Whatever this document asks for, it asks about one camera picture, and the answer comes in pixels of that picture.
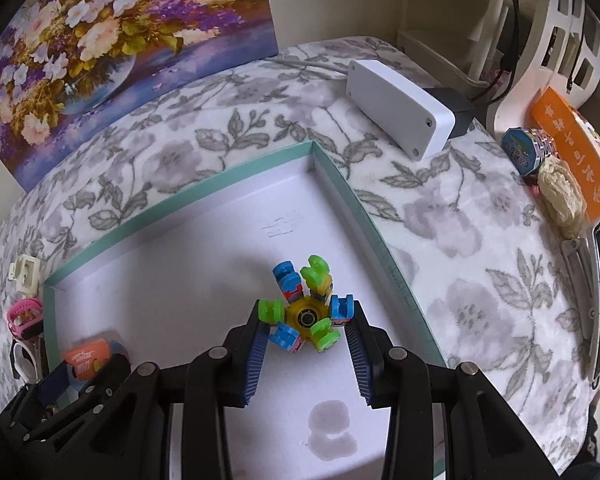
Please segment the orange blue card case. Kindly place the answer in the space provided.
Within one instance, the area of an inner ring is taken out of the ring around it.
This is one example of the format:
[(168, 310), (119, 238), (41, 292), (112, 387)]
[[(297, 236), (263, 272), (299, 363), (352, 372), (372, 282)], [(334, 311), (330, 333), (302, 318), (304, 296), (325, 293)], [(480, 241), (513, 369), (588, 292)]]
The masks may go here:
[(38, 400), (48, 405), (56, 402), (66, 391), (80, 393), (115, 354), (129, 357), (129, 352), (119, 341), (91, 339), (66, 351), (59, 361), (59, 370), (56, 370), (50, 367), (52, 361), (47, 355), (45, 342), (42, 342), (42, 379), (38, 386)]

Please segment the colourful fidget spinner toy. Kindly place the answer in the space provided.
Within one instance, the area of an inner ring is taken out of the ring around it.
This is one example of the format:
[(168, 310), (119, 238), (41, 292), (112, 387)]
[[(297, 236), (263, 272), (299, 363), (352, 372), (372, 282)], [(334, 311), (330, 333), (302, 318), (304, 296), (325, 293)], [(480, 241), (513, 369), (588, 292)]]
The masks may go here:
[(308, 264), (297, 271), (291, 261), (273, 269), (283, 300), (259, 299), (259, 321), (270, 326), (270, 341), (289, 353), (297, 353), (304, 344), (325, 352), (340, 339), (338, 326), (349, 323), (354, 315), (354, 297), (332, 292), (332, 274), (325, 259), (309, 256)]

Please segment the pink smart watch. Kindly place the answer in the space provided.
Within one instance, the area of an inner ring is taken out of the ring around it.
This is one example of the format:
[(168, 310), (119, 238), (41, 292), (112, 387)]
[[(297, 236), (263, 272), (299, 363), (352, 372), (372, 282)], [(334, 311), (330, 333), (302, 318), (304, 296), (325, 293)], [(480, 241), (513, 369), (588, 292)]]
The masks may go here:
[(6, 313), (9, 331), (18, 340), (29, 340), (42, 334), (43, 305), (38, 298), (23, 298), (16, 301)]

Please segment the cream plastic clip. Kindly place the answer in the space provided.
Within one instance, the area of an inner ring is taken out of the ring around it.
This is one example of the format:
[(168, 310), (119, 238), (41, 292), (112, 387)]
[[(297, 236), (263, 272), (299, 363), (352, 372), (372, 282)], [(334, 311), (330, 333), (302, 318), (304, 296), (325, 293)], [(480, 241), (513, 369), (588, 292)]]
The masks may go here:
[(16, 292), (35, 297), (40, 287), (41, 261), (29, 255), (20, 255), (9, 263), (8, 279), (15, 283)]

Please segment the teal rimmed white tray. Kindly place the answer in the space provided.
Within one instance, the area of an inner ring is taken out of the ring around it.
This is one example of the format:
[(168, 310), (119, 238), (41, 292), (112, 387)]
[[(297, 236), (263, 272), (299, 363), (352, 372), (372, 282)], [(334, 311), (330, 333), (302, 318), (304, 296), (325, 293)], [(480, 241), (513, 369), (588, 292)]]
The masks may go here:
[[(191, 361), (282, 296), (277, 263), (323, 257), (334, 291), (422, 359), (441, 356), (389, 244), (314, 143), (230, 168), (115, 228), (43, 288), (47, 359), (93, 338), (119, 341), (133, 365)], [(246, 408), (225, 413), (238, 479), (377, 479), (389, 414), (358, 392), (347, 344), (266, 350)]]

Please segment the floral grey white blanket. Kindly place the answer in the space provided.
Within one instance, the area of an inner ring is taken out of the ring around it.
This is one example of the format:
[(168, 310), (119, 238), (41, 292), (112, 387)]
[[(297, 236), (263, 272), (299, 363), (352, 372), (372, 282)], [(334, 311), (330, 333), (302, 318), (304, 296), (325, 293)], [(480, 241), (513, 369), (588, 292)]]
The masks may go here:
[(422, 87), (432, 77), (373, 37), (287, 48), (188, 80), (189, 62), (153, 68), (82, 118), (95, 129), (21, 197), (0, 225), (0, 411), (18, 386), (4, 323), (12, 258), (50, 274), (116, 226), (187, 185), (314, 141), (388, 243), (450, 365), (480, 366), (564, 471), (582, 448), (593, 391), (580, 320), (550, 216), (478, 122), (423, 162), (407, 158), (344, 94), (343, 69), (377, 60)]

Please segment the beige wrapped bundle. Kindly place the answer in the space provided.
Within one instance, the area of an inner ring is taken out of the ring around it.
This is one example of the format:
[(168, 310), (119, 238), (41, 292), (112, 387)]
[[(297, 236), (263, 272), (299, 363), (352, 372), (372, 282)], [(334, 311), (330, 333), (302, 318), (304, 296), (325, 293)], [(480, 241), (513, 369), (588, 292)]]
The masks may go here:
[(538, 185), (546, 208), (565, 238), (577, 237), (585, 225), (586, 201), (569, 165), (547, 156), (538, 171)]

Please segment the white rectangular device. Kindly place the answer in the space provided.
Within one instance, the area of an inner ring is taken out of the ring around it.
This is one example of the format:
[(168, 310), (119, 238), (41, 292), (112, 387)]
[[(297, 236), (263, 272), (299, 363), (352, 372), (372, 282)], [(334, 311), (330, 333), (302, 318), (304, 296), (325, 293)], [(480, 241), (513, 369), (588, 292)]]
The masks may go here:
[(376, 60), (350, 63), (347, 96), (413, 160), (441, 152), (455, 114), (435, 96)]

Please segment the blue round tin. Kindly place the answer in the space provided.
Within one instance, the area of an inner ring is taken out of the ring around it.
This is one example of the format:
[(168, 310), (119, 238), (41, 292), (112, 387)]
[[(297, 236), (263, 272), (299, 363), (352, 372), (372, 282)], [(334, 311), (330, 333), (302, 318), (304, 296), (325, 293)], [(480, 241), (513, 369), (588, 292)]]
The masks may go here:
[(536, 174), (542, 162), (556, 154), (553, 138), (537, 128), (509, 128), (501, 138), (501, 148), (521, 177)]

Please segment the black adapter behind device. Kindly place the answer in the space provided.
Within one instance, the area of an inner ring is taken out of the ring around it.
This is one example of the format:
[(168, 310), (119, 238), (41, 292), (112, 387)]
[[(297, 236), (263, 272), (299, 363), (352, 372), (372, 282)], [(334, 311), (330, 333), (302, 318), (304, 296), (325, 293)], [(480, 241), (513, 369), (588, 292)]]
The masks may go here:
[(450, 139), (464, 136), (471, 129), (476, 116), (476, 107), (466, 96), (448, 87), (425, 88), (425, 91), (440, 101), (454, 114), (455, 125), (450, 133)]

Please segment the orange printed box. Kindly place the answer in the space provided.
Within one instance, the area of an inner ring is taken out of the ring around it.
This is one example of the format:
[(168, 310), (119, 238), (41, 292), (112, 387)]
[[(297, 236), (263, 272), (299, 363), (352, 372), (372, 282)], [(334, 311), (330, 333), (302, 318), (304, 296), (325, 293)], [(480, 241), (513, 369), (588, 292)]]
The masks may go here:
[(554, 140), (557, 154), (569, 165), (588, 205), (588, 218), (600, 218), (600, 136), (553, 88), (541, 94), (530, 115)]

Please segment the flower vase painting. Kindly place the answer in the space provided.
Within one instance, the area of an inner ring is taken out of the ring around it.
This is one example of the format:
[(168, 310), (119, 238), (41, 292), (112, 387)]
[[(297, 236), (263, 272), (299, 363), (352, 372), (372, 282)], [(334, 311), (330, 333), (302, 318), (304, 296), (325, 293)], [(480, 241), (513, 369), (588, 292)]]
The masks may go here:
[(135, 107), (276, 50), (268, 0), (0, 0), (0, 161), (30, 190)]

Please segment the white shelf rack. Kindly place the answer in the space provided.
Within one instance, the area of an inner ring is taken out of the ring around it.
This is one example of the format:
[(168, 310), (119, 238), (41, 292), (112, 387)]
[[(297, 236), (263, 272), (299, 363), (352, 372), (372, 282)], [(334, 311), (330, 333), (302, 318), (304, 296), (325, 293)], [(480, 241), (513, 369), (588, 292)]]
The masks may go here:
[(585, 0), (403, 0), (396, 40), (475, 100), (493, 133), (530, 125), (546, 89), (580, 107), (600, 83), (600, 19)]

